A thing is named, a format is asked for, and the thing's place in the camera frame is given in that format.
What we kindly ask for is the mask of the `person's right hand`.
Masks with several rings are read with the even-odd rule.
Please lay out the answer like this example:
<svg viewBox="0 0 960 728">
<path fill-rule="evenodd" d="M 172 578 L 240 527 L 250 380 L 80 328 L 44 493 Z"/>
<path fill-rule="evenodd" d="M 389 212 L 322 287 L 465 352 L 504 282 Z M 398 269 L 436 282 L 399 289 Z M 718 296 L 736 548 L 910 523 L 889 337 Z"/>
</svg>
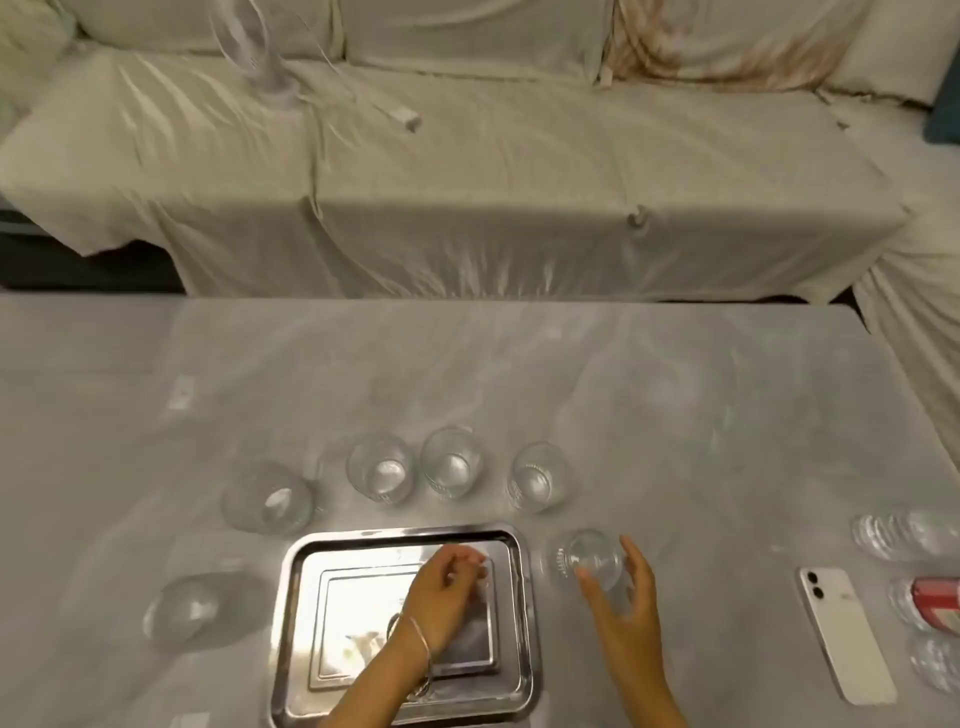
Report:
<svg viewBox="0 0 960 728">
<path fill-rule="evenodd" d="M 637 545 L 626 535 L 619 536 L 630 577 L 629 610 L 617 613 L 607 624 L 594 624 L 612 677 L 628 666 L 666 673 L 662 627 L 657 603 L 654 572 Z"/>
</svg>

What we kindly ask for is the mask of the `person's left hand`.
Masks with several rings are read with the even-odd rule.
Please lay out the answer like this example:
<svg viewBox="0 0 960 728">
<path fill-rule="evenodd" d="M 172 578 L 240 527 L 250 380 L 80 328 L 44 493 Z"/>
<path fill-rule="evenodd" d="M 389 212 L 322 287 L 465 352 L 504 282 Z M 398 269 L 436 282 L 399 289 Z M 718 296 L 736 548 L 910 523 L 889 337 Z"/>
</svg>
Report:
<svg viewBox="0 0 960 728">
<path fill-rule="evenodd" d="M 469 608 L 481 601 L 486 578 L 473 594 L 425 594 L 421 591 L 421 572 L 418 570 L 407 596 L 403 611 L 420 624 L 434 657 L 448 647 L 461 628 Z"/>
</svg>

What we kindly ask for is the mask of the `person's left forearm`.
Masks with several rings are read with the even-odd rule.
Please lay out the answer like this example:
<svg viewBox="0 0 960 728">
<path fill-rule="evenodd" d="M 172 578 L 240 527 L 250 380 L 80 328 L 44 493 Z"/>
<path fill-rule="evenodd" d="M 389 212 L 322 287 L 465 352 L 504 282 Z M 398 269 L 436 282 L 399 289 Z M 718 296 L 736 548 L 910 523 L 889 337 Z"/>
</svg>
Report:
<svg viewBox="0 0 960 728">
<path fill-rule="evenodd" d="M 402 621 L 318 728 L 391 728 L 425 667 L 423 644 Z"/>
</svg>

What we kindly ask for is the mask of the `person's right forearm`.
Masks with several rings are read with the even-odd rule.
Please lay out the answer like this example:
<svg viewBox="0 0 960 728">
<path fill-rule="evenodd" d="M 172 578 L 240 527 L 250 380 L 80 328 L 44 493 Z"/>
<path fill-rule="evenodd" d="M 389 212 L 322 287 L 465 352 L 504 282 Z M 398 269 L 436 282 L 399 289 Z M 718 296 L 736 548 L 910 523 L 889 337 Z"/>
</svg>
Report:
<svg viewBox="0 0 960 728">
<path fill-rule="evenodd" d="M 662 669 L 628 665 L 613 680 L 631 728 L 690 728 Z"/>
</svg>

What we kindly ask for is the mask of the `clear drinking glass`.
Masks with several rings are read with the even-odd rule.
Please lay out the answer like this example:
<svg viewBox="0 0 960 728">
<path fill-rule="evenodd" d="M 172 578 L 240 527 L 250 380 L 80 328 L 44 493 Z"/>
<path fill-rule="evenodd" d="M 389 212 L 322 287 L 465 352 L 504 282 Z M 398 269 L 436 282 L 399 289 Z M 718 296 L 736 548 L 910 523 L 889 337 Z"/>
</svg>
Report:
<svg viewBox="0 0 960 728">
<path fill-rule="evenodd" d="M 512 459 L 506 493 L 517 511 L 541 513 L 567 501 L 577 484 L 574 469 L 558 445 L 527 443 Z"/>
<path fill-rule="evenodd" d="M 579 571 L 589 573 L 602 592 L 618 586 L 623 573 L 623 556 L 608 534 L 595 528 L 561 531 L 547 540 L 538 556 L 546 578 L 558 588 L 576 586 Z"/>
<path fill-rule="evenodd" d="M 291 467 L 264 459 L 235 467 L 229 473 L 220 509 L 230 528 L 287 537 L 302 532 L 312 521 L 314 491 Z"/>
<path fill-rule="evenodd" d="M 215 580 L 191 575 L 174 579 L 150 601 L 141 620 L 147 643 L 164 653 L 198 650 L 224 615 Z"/>
<path fill-rule="evenodd" d="M 354 443 L 347 456 L 345 474 L 364 498 L 384 506 L 401 504 L 413 490 L 416 458 L 398 435 L 380 431 Z"/>
<path fill-rule="evenodd" d="M 481 479 L 485 455 L 474 432 L 461 426 L 445 426 L 423 442 L 419 456 L 423 476 L 441 498 L 465 497 Z"/>
</svg>

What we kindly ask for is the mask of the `steel serving tray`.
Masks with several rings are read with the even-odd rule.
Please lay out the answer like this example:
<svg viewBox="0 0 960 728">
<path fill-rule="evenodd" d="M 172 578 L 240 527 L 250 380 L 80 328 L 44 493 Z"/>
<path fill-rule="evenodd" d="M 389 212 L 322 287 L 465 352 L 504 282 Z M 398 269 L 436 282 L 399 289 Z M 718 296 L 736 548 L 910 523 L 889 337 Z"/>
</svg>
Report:
<svg viewBox="0 0 960 728">
<path fill-rule="evenodd" d="M 269 728 L 319 728 L 384 646 L 420 567 L 486 555 L 465 622 L 396 728 L 529 728 L 544 686 L 529 550 L 506 523 L 312 534 L 287 552 L 270 635 Z"/>
</svg>

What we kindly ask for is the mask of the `silver bangle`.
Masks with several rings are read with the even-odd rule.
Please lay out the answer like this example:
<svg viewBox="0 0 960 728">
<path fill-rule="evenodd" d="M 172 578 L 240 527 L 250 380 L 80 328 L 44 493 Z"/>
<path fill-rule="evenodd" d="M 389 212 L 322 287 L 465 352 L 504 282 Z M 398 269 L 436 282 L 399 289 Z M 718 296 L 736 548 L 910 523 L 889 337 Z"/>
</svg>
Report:
<svg viewBox="0 0 960 728">
<path fill-rule="evenodd" d="M 401 622 L 406 622 L 409 624 L 416 636 L 419 638 L 420 642 L 425 651 L 426 655 L 426 665 L 424 668 L 424 673 L 422 677 L 415 684 L 415 687 L 411 690 L 408 695 L 408 702 L 419 702 L 428 697 L 435 679 L 434 673 L 434 654 L 431 649 L 429 641 L 426 639 L 426 634 L 419 624 L 419 622 L 411 615 L 398 612 L 392 615 L 388 621 L 387 625 L 387 639 L 390 640 L 393 637 L 393 634 L 397 631 L 398 626 Z"/>
</svg>

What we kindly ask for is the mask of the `white smartphone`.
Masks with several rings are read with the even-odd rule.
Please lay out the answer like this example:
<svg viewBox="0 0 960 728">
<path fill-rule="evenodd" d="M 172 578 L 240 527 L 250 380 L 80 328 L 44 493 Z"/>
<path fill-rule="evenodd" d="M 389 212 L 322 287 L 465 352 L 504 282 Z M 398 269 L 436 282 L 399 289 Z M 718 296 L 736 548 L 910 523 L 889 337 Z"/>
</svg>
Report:
<svg viewBox="0 0 960 728">
<path fill-rule="evenodd" d="M 798 586 L 839 696 L 858 708 L 896 704 L 888 664 L 846 571 L 802 566 Z"/>
</svg>

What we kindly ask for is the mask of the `clear plastic bottle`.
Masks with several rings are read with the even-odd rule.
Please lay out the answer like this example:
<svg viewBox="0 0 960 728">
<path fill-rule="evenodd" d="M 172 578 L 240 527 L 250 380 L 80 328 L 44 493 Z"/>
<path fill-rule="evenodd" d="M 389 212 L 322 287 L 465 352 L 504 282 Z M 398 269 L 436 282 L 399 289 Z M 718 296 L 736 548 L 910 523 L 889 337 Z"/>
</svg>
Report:
<svg viewBox="0 0 960 728">
<path fill-rule="evenodd" d="M 960 560 L 960 509 L 905 509 L 856 516 L 852 540 L 865 553 L 892 563 Z"/>
<path fill-rule="evenodd" d="M 960 637 L 917 635 L 911 638 L 908 652 L 921 682 L 960 699 Z"/>
</svg>

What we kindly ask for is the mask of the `red label plastic bottle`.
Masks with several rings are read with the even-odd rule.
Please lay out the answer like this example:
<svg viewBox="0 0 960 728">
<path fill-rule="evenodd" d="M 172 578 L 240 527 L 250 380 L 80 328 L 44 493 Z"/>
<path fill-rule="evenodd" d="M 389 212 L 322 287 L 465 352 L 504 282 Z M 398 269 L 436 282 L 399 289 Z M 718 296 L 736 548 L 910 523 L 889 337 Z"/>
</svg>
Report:
<svg viewBox="0 0 960 728">
<path fill-rule="evenodd" d="M 906 625 L 960 639 L 960 577 L 895 579 L 888 585 L 887 598 Z"/>
</svg>

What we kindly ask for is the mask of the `beige covered sofa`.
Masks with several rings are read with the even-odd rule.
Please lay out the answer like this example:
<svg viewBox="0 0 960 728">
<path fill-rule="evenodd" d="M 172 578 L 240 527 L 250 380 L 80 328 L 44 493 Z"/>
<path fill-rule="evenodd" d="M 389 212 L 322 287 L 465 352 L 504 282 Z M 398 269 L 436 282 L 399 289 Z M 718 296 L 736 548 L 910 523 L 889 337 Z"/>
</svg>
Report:
<svg viewBox="0 0 960 728">
<path fill-rule="evenodd" d="M 0 286 L 823 305 L 960 470 L 960 0 L 872 0 L 811 89 L 601 79 L 614 0 L 0 0 Z"/>
</svg>

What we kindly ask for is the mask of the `white desk fan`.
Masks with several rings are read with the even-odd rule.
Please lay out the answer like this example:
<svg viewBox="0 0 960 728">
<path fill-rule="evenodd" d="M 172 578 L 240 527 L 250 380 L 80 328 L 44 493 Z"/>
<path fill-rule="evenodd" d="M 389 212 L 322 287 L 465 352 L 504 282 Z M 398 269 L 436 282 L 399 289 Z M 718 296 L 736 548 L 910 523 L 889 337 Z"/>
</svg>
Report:
<svg viewBox="0 0 960 728">
<path fill-rule="evenodd" d="M 268 106 L 292 108 L 301 85 L 285 67 L 256 0 L 208 0 L 209 25 L 222 55 Z"/>
</svg>

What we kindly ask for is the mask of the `patterned sofa cushion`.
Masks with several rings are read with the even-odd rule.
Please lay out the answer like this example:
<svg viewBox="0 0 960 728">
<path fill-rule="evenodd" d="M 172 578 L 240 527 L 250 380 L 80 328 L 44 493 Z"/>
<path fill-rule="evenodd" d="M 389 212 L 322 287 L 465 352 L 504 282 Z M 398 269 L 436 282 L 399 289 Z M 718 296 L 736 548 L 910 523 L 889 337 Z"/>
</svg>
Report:
<svg viewBox="0 0 960 728">
<path fill-rule="evenodd" d="M 714 91 L 811 90 L 873 0 L 613 0 L 601 79 Z"/>
</svg>

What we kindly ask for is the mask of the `teal pillow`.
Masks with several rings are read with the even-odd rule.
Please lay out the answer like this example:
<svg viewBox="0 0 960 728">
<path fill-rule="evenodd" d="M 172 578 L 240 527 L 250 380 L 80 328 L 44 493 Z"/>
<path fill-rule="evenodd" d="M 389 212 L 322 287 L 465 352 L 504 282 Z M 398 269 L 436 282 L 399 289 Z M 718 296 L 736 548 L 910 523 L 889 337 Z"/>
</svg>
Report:
<svg viewBox="0 0 960 728">
<path fill-rule="evenodd" d="M 960 86 L 944 86 L 930 110 L 922 137 L 928 144 L 960 146 Z"/>
</svg>

